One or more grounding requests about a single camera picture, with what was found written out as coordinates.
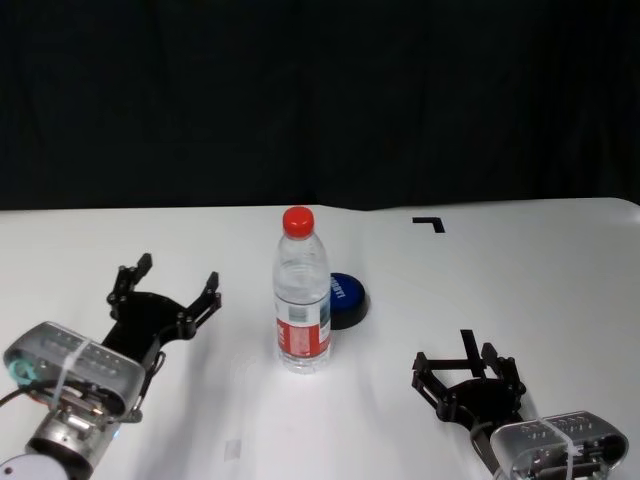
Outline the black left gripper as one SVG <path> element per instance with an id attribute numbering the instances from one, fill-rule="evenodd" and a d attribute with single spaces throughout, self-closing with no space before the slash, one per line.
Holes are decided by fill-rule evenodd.
<path id="1" fill-rule="evenodd" d="M 178 337 L 194 337 L 222 306 L 217 272 L 210 274 L 202 293 L 188 307 L 159 294 L 135 292 L 152 266 L 152 255 L 144 253 L 135 265 L 118 268 L 113 289 L 106 298 L 115 324 L 101 343 L 144 369 L 150 369 L 154 363 L 163 344 L 160 334 L 165 328 L 176 326 Z"/>

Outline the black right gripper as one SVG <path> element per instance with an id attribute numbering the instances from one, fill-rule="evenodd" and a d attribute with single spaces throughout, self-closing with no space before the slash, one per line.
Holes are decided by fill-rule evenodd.
<path id="1" fill-rule="evenodd" d="M 527 389 L 515 359 L 500 356 L 491 343 L 484 343 L 481 359 L 498 379 L 472 379 L 448 389 L 435 371 L 455 370 L 457 360 L 428 359 L 418 352 L 412 365 L 411 386 L 434 408 L 441 421 L 471 430 L 488 423 L 493 428 L 523 420 L 520 409 Z"/>

